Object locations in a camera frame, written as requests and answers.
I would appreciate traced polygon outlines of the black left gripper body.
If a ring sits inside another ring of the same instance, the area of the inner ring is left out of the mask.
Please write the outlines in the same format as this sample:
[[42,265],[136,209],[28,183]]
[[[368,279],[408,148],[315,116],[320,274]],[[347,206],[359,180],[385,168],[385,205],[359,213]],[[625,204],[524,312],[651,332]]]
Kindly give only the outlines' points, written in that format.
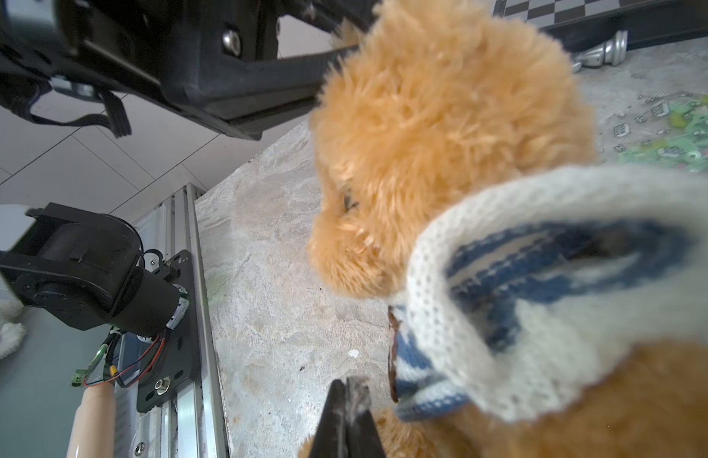
[[103,106],[75,126],[128,137],[125,93],[258,140],[313,109],[340,56],[279,57],[281,18],[322,32],[343,23],[366,31],[373,9],[371,1],[0,0],[0,105],[42,125],[32,108],[57,92]]

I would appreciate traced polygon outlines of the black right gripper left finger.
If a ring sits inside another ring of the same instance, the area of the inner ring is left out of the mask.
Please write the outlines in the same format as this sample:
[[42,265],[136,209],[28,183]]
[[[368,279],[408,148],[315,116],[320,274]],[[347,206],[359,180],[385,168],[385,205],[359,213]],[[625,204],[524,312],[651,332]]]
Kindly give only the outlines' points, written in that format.
[[348,457],[348,443],[346,442],[346,385],[341,380],[334,380],[329,387],[309,457]]

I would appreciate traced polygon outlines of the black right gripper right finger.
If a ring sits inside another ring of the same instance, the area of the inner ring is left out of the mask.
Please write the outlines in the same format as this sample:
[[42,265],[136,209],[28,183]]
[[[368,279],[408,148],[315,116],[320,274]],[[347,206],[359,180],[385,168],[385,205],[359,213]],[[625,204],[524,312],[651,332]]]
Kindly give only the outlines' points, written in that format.
[[346,379],[346,450],[350,458],[386,457],[370,408],[369,379]]

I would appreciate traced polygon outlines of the brown teddy bear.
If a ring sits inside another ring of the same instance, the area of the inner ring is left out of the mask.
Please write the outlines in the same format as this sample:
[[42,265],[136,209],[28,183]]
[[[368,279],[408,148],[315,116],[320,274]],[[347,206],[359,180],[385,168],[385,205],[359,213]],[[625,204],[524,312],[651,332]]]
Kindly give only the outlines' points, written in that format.
[[708,174],[602,165],[561,45],[385,1],[310,118],[310,261],[388,303],[367,457],[708,457]]

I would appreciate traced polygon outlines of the blue white striped sweater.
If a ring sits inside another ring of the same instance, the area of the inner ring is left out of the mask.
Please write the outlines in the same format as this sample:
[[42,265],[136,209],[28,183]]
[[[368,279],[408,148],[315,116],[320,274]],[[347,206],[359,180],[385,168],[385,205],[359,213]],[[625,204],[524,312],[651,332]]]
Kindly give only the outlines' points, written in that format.
[[637,345],[708,345],[708,174],[563,167],[469,196],[419,236],[393,313],[401,420],[563,410]]

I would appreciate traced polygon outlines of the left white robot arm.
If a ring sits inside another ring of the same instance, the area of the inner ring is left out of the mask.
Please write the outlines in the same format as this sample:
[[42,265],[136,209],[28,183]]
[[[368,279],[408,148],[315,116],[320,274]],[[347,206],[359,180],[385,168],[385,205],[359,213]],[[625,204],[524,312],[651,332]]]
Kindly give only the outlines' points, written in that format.
[[[33,124],[32,108],[57,92],[99,103],[74,121],[115,137],[132,133],[121,94],[142,97],[237,139],[308,113],[331,51],[279,58],[279,21],[323,32],[366,31],[371,1],[0,1],[0,105]],[[0,274],[25,305],[70,327],[113,324],[144,337],[179,315],[178,290],[140,266],[138,234],[109,215],[59,204],[31,212],[33,225]]]

